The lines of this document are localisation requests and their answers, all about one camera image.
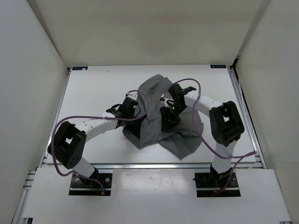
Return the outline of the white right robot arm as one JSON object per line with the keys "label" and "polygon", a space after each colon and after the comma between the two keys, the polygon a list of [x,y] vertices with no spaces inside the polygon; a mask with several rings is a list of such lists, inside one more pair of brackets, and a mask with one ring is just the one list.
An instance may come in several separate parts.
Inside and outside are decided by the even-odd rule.
{"label": "white right robot arm", "polygon": [[162,96],[164,105],[160,108],[162,132],[176,127],[181,119],[180,114],[187,108],[192,109],[192,119],[197,113],[209,118],[211,134],[216,142],[214,160],[210,166],[210,182],[214,186],[223,185],[232,174],[231,160],[234,147],[245,131],[238,109],[233,101],[225,103],[200,95],[194,87],[181,88],[174,84],[168,90],[170,98]]}

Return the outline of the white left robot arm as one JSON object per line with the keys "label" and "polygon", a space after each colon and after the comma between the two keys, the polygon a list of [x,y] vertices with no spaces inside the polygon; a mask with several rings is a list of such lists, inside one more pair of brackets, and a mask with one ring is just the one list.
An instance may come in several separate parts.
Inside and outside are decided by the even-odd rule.
{"label": "white left robot arm", "polygon": [[109,108],[100,116],[70,116],[60,120],[51,137],[48,153],[60,176],[75,174],[88,187],[102,184],[98,170],[84,157],[85,144],[108,131],[141,120],[146,113],[135,115],[135,108],[126,114],[120,108]]}

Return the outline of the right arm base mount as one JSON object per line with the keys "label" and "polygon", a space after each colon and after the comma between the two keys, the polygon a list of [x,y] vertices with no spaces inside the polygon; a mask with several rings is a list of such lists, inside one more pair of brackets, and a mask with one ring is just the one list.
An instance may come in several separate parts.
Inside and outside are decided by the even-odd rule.
{"label": "right arm base mount", "polygon": [[228,177],[217,182],[210,173],[195,173],[193,180],[195,181],[198,198],[241,196],[236,173],[232,174],[228,183]]}

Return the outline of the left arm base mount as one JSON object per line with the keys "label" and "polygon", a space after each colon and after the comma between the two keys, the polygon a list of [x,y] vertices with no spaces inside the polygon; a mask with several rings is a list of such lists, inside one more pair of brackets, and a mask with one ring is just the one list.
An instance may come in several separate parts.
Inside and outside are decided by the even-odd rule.
{"label": "left arm base mount", "polygon": [[110,196],[112,187],[112,173],[99,173],[97,180],[102,184],[101,186],[95,181],[82,179],[77,175],[71,176],[69,195],[71,196]]}

